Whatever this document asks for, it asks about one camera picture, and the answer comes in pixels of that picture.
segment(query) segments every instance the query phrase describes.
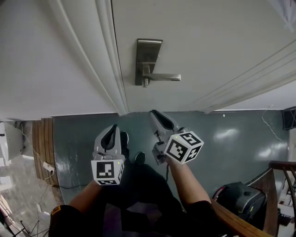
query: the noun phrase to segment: orange logo patch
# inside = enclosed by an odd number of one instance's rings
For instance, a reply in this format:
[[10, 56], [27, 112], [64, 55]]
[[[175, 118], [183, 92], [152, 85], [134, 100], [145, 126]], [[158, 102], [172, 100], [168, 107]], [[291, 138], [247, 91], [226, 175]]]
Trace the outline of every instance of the orange logo patch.
[[51, 215], [53, 216], [54, 214], [56, 214], [60, 210], [61, 210], [61, 206], [57, 206], [54, 210], [52, 210]]

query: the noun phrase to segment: white door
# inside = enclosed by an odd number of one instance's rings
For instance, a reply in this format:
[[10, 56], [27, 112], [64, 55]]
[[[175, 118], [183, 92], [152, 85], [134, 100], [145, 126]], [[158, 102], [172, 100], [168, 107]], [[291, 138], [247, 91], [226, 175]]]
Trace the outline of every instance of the white door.
[[[266, 0], [113, 0], [112, 7], [130, 112], [209, 112], [296, 68], [296, 33]], [[138, 38], [163, 40], [154, 73], [181, 81], [135, 86]]]

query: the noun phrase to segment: power strip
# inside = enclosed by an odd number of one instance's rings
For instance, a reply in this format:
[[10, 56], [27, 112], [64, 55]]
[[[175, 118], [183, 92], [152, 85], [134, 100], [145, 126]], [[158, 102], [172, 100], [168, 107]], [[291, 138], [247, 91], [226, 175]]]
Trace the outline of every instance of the power strip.
[[43, 162], [43, 167], [46, 168], [49, 172], [55, 173], [56, 169], [52, 165], [48, 164], [47, 162]]

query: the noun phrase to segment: forearm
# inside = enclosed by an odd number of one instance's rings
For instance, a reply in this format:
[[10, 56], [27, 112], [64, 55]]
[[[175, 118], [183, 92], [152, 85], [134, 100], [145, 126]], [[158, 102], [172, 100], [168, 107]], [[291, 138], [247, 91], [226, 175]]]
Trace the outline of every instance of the forearm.
[[183, 205], [186, 206], [203, 200], [209, 203], [211, 202], [207, 192], [186, 164], [181, 165], [172, 159], [168, 159], [167, 162], [171, 168], [172, 176]]
[[81, 213], [86, 213], [92, 206], [94, 201], [97, 199], [102, 187], [96, 183], [96, 181], [91, 181], [80, 194], [75, 196], [69, 203], [70, 206], [75, 207]]

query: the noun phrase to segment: sleeve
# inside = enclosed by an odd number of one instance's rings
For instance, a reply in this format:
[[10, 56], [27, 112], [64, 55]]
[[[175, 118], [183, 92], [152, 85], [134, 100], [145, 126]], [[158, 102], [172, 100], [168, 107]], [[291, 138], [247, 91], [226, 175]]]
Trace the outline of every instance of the sleeve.
[[68, 205], [57, 206], [50, 215], [49, 237], [88, 236], [84, 215]]
[[196, 220], [204, 229], [215, 232], [217, 236], [230, 233], [229, 229], [219, 220], [212, 204], [208, 201], [199, 201], [186, 207], [187, 214]]

